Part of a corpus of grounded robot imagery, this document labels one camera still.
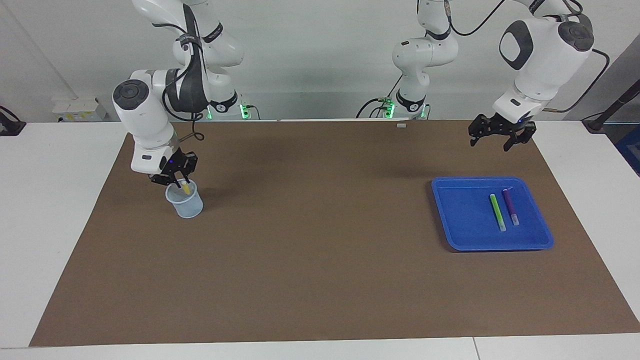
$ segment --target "pen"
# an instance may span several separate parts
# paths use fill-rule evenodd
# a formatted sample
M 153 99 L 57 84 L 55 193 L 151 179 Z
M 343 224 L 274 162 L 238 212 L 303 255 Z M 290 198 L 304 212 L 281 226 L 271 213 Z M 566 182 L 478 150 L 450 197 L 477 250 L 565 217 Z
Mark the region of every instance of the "pen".
M 513 205 L 513 201 L 511 200 L 511 194 L 509 194 L 509 189 L 504 189 L 502 191 L 502 196 L 504 196 L 504 202 L 507 203 L 507 209 L 509 210 L 509 215 L 511 216 L 511 221 L 513 221 L 513 225 L 520 225 L 520 221 L 518 219 L 518 215 L 516 214 L 516 208 Z
M 500 231 L 507 231 L 507 225 L 504 224 L 504 219 L 502 217 L 502 213 L 500 212 L 500 206 L 498 206 L 498 199 L 496 199 L 495 194 L 491 194 L 489 196 L 491 199 L 491 205 L 493 205 L 493 212 L 495 213 L 496 219 L 498 219 L 498 225 L 500 226 Z

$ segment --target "light blue plastic cup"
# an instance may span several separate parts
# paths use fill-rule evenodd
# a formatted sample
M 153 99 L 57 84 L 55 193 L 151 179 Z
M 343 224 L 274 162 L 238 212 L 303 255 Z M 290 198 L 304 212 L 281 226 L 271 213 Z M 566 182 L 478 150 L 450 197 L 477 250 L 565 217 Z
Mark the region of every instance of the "light blue plastic cup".
M 198 193 L 198 185 L 193 181 L 187 184 L 185 180 L 180 180 L 180 185 L 188 186 L 190 194 L 187 195 L 184 189 L 179 188 L 178 185 L 171 184 L 166 187 L 164 195 L 173 204 L 178 216 L 181 218 L 195 218 L 202 212 L 204 207 Z

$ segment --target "white table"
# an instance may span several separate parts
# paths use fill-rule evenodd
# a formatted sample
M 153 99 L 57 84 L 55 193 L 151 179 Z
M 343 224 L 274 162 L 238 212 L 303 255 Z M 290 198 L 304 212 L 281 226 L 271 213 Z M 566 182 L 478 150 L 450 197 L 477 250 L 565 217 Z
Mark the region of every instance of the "white table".
M 537 124 L 542 155 L 638 317 L 640 178 L 606 136 Z M 119 123 L 62 123 L 0 138 L 0 359 L 640 359 L 640 334 L 26 348 L 124 137 Z

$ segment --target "green marker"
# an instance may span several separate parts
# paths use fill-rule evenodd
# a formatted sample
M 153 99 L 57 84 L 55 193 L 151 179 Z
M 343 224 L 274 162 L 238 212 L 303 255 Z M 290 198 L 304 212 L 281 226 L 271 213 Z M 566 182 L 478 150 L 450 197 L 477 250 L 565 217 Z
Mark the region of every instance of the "green marker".
M 504 218 L 502 217 L 502 213 L 500 212 L 500 206 L 498 206 L 498 199 L 495 197 L 495 194 L 491 194 L 489 196 L 491 198 L 491 205 L 493 205 L 493 212 L 495 213 L 495 218 L 498 219 L 498 225 L 500 226 L 500 231 L 507 231 L 507 225 L 504 224 Z

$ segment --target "purple marker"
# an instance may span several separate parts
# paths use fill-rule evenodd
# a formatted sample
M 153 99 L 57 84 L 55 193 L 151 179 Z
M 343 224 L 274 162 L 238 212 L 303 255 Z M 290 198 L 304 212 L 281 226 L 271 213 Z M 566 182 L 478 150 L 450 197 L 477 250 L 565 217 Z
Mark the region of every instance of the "purple marker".
M 520 221 L 518 220 L 518 215 L 516 214 L 516 208 L 513 205 L 513 201 L 511 200 L 511 195 L 509 194 L 509 189 L 504 189 L 502 191 L 502 196 L 504 197 L 504 202 L 507 203 L 507 209 L 509 210 L 509 215 L 511 215 L 511 221 L 513 221 L 513 225 L 520 225 Z

